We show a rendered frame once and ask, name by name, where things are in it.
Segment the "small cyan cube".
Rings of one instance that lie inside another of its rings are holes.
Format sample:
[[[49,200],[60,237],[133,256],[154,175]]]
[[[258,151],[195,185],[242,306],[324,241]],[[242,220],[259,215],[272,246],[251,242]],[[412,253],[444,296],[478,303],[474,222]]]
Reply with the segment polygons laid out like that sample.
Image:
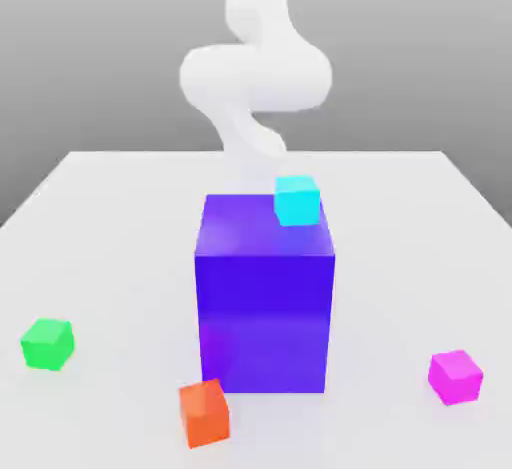
[[[320,190],[312,176],[280,176],[275,181],[274,211],[283,226],[319,222]]]

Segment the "small orange cube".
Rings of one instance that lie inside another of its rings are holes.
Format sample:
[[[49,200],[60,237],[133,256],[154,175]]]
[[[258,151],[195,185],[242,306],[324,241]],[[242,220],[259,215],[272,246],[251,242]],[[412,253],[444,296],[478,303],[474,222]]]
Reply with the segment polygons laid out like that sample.
[[[230,437],[230,411],[218,379],[181,387],[179,404],[189,448]]]

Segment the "small green cube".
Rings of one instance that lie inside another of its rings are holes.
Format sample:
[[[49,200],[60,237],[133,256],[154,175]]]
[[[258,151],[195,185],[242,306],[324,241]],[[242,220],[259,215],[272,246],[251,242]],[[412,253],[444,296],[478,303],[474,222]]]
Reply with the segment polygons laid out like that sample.
[[[29,368],[59,371],[75,347],[72,324],[67,320],[38,318],[20,344]]]

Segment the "small magenta cube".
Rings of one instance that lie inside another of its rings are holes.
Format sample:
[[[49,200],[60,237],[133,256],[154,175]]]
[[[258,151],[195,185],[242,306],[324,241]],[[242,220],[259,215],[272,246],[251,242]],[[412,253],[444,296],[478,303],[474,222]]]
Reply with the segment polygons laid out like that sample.
[[[431,357],[428,383],[446,406],[476,401],[483,377],[482,369],[464,350]]]

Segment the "large purple box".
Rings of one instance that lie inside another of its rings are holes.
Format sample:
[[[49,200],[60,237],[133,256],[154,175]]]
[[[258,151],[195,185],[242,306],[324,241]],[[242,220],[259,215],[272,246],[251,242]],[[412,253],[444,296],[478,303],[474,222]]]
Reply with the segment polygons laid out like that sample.
[[[227,393],[325,389],[335,250],[327,218],[283,226],[270,195],[207,195],[195,282],[202,376]]]

